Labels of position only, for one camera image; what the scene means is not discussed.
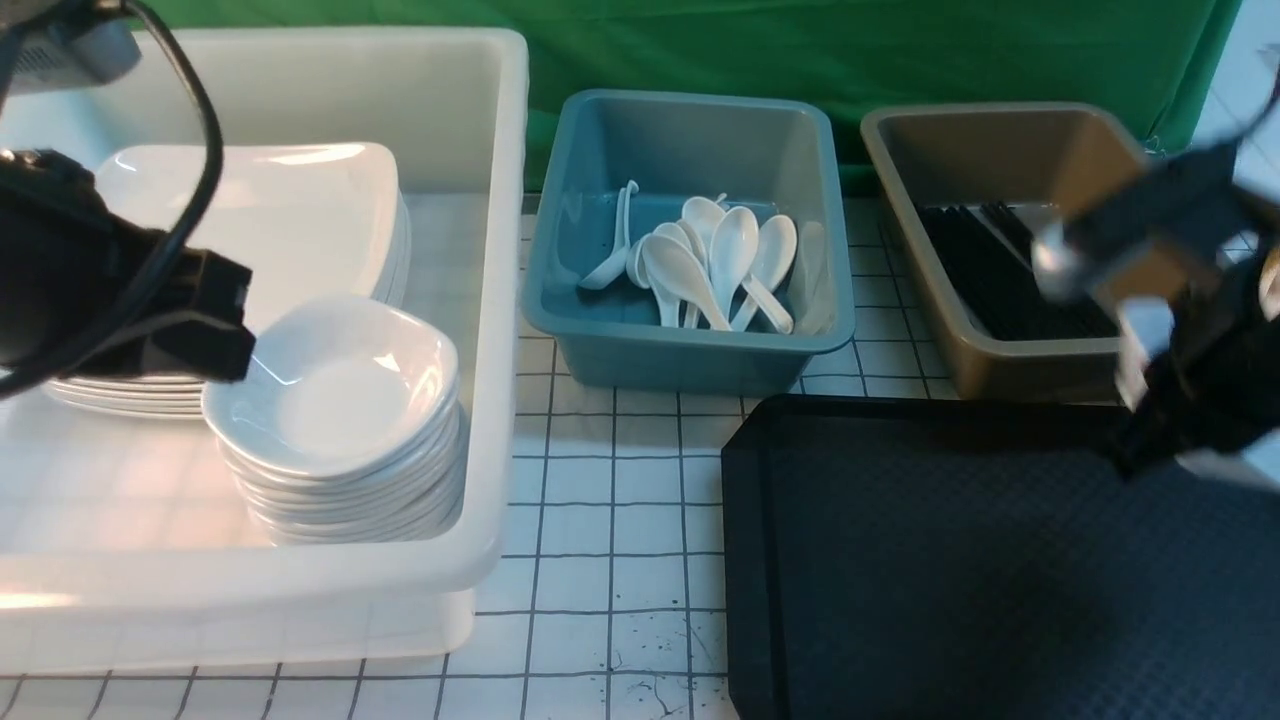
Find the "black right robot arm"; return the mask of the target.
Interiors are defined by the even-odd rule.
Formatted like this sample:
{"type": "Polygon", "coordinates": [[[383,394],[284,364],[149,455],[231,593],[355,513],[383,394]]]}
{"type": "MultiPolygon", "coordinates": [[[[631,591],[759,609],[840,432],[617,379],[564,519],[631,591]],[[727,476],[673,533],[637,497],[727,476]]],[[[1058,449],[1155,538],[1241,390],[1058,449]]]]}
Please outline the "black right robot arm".
{"type": "Polygon", "coordinates": [[[1277,202],[1238,184],[1242,137],[1153,167],[1074,217],[1038,231],[1041,293],[1071,304],[1147,249],[1185,269],[1171,301],[1121,305],[1117,389],[1129,418],[1103,447],[1126,478],[1178,462],[1274,492],[1258,469],[1277,452],[1277,202]]]}

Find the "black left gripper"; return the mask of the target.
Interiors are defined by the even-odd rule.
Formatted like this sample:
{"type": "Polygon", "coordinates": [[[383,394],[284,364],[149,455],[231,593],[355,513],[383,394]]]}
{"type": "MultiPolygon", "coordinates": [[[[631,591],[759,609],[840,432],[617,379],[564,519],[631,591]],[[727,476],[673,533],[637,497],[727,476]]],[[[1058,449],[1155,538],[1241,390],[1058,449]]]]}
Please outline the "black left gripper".
{"type": "MultiPolygon", "coordinates": [[[[95,176],[51,150],[3,151],[3,378],[45,360],[109,310],[169,236],[111,213],[95,176]]],[[[186,249],[140,315],[141,375],[242,380],[252,270],[186,249]]]]}

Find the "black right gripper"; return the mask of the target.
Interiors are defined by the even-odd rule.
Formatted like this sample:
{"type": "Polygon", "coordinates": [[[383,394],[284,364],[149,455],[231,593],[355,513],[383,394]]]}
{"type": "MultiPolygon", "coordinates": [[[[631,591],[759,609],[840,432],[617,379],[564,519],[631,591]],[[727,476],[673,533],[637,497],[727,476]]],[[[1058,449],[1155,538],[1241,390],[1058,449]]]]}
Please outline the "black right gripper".
{"type": "Polygon", "coordinates": [[[1253,234],[1254,258],[1263,263],[1277,249],[1277,191],[1238,179],[1240,147],[1239,140],[1222,140],[1192,149],[1034,231],[1030,272],[1039,293],[1062,306],[1093,299],[1117,331],[1129,331],[1130,307],[1142,325],[1170,327],[1174,295],[1225,288],[1222,246],[1253,234]],[[1171,290],[1111,290],[1148,256],[1174,265],[1171,290]]]}

